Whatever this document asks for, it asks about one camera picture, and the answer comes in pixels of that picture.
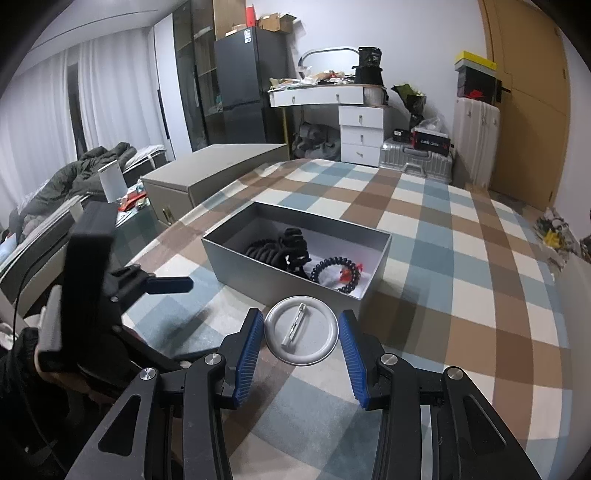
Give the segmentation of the white dressing desk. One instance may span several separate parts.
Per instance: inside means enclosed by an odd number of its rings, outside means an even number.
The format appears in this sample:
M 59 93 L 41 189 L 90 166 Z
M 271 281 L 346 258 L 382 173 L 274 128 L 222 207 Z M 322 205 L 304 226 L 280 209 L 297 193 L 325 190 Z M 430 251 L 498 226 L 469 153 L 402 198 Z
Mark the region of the white dressing desk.
M 322 85 L 271 90 L 271 107 L 353 105 L 379 107 L 388 104 L 387 91 L 375 85 Z

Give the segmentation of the dark flower bouquet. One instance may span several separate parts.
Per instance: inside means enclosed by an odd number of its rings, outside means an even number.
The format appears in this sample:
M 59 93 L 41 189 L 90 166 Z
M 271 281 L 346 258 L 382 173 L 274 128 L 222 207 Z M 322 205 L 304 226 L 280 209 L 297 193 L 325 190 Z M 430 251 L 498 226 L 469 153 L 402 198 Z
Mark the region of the dark flower bouquet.
M 409 129 L 412 130 L 424 120 L 424 110 L 427 96 L 415 90 L 410 84 L 394 85 L 396 92 L 410 114 Z

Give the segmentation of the silver flat suitcase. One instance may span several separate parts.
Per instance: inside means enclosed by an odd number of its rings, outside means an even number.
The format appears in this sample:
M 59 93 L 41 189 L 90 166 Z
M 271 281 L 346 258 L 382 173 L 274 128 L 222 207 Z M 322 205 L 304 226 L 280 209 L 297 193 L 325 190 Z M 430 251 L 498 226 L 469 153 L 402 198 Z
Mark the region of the silver flat suitcase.
M 450 156 L 415 150 L 393 139 L 386 140 L 381 147 L 380 167 L 445 184 L 452 183 L 453 159 Z

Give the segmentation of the black bag on desk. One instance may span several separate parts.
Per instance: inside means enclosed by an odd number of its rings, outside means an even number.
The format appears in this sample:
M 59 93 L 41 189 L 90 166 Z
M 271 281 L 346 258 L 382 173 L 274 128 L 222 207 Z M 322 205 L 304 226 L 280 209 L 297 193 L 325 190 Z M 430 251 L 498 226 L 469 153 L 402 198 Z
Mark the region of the black bag on desk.
M 381 68 L 382 50 L 378 47 L 360 47 L 359 64 L 355 70 L 355 83 L 363 85 L 383 86 Z

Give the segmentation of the wooden door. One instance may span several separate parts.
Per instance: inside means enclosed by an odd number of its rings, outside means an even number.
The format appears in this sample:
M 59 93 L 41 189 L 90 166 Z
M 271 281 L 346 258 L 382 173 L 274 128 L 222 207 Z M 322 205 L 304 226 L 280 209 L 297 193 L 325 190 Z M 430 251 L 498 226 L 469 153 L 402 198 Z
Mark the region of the wooden door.
M 497 64 L 501 127 L 491 188 L 539 210 L 553 204 L 570 121 L 565 48 L 555 22 L 528 1 L 481 1 Z

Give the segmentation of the white upright suitcase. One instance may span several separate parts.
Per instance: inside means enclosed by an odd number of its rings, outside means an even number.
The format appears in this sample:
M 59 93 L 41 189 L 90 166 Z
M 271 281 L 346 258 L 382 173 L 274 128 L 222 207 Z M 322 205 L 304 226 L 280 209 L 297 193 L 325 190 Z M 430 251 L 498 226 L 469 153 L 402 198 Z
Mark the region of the white upright suitcase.
M 500 110 L 469 98 L 457 98 L 452 143 L 461 178 L 487 189 L 495 165 L 500 128 Z

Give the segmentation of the white drawer unit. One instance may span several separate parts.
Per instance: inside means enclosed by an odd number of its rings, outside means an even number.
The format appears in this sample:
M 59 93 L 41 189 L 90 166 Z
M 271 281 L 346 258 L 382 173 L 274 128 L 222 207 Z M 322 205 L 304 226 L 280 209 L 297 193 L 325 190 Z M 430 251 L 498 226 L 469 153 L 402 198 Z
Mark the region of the white drawer unit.
M 392 121 L 390 107 L 339 106 L 342 162 L 378 167 L 381 148 L 392 134 Z

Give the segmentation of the curved desk mirror frame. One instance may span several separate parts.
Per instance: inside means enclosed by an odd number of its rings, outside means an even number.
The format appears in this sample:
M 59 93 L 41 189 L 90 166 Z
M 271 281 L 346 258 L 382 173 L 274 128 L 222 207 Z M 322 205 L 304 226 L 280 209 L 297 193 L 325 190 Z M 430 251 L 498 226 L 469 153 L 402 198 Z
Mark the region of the curved desk mirror frame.
M 297 61 L 297 74 L 301 79 L 319 73 L 334 72 L 353 75 L 359 65 L 359 49 L 355 47 L 327 47 L 308 50 Z

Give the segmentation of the black red box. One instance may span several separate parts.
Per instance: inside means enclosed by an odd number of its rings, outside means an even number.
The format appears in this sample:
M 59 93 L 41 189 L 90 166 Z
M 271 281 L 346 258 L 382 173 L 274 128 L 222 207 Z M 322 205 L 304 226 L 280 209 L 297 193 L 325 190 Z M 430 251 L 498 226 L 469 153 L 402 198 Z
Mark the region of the black red box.
M 449 155 L 451 139 L 447 134 L 424 128 L 414 128 L 411 134 L 412 147 L 415 150 Z

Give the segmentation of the black hair claw clip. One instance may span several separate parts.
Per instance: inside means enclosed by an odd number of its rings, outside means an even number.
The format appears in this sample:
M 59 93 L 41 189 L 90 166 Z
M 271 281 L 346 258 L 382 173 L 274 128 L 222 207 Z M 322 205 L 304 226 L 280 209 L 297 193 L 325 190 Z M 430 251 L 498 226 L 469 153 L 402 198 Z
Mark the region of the black hair claw clip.
M 273 267 L 308 279 L 304 266 L 311 261 L 311 257 L 303 232 L 297 228 L 287 228 L 277 237 L 276 246 Z

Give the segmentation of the black shoe box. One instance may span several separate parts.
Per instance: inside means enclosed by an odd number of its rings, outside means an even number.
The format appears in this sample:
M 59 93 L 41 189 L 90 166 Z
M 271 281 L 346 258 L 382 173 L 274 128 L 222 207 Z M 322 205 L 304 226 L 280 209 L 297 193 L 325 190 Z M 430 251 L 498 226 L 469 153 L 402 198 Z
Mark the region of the black shoe box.
M 493 104 L 496 98 L 497 79 L 471 67 L 458 71 L 457 96 Z

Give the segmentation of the grey cardboard box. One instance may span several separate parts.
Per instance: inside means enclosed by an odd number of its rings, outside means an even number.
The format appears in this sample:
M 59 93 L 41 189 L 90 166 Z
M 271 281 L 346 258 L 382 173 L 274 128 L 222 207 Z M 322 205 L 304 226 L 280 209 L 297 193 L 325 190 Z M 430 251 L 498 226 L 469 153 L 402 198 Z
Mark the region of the grey cardboard box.
M 273 306 L 298 295 L 362 318 L 385 272 L 392 236 L 260 202 L 239 209 L 202 244 L 219 282 Z

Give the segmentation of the yellow lid shoe box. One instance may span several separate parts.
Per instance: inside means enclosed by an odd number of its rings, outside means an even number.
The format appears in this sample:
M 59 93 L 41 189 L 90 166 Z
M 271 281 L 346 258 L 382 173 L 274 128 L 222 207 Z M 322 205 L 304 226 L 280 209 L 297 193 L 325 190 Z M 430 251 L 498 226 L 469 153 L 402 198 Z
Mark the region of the yellow lid shoe box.
M 470 66 L 484 71 L 497 71 L 497 64 L 494 61 L 466 50 L 461 51 L 455 59 L 455 69 L 458 70 L 462 66 Z

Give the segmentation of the white curtain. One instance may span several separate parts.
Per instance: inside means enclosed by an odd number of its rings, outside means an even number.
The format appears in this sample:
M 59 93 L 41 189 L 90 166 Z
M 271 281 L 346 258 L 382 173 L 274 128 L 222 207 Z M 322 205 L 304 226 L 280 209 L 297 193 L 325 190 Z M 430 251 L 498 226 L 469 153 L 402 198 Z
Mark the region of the white curtain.
M 1 96 L 1 224 L 83 151 L 163 141 L 150 30 L 121 31 L 50 56 L 15 76 Z

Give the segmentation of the cardboard box on fridge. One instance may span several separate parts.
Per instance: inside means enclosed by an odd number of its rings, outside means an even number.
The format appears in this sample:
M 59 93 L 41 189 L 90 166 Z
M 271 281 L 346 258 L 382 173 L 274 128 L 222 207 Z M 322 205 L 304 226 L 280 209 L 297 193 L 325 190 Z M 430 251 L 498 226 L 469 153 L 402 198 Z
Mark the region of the cardboard box on fridge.
M 297 18 L 290 14 L 273 13 L 260 17 L 257 27 L 270 32 L 290 34 L 294 30 L 296 20 Z

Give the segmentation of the black refrigerator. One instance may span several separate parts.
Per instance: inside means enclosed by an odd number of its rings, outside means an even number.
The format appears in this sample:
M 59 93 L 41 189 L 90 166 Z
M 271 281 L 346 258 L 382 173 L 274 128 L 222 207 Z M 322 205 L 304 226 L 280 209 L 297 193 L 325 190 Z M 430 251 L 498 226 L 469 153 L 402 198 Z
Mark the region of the black refrigerator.
M 283 35 L 249 27 L 214 43 L 225 141 L 283 143 L 283 117 L 270 106 L 270 80 L 288 76 Z

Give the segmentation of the dark glass cabinet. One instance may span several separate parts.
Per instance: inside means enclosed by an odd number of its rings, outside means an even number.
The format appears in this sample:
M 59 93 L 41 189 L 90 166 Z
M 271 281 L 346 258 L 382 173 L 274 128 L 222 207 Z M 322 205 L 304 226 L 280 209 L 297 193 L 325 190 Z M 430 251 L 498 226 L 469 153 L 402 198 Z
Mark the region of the dark glass cabinet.
M 221 94 L 214 58 L 211 1 L 186 1 L 172 12 L 177 77 L 191 149 L 224 139 Z

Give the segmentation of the round white lid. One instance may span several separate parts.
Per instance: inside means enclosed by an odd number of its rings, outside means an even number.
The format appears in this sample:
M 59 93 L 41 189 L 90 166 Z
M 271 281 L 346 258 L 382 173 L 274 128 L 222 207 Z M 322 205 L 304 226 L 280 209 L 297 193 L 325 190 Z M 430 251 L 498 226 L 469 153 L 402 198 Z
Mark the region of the round white lid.
M 310 296 L 281 300 L 264 319 L 270 352 L 288 365 L 305 367 L 324 361 L 339 341 L 339 323 L 332 309 Z

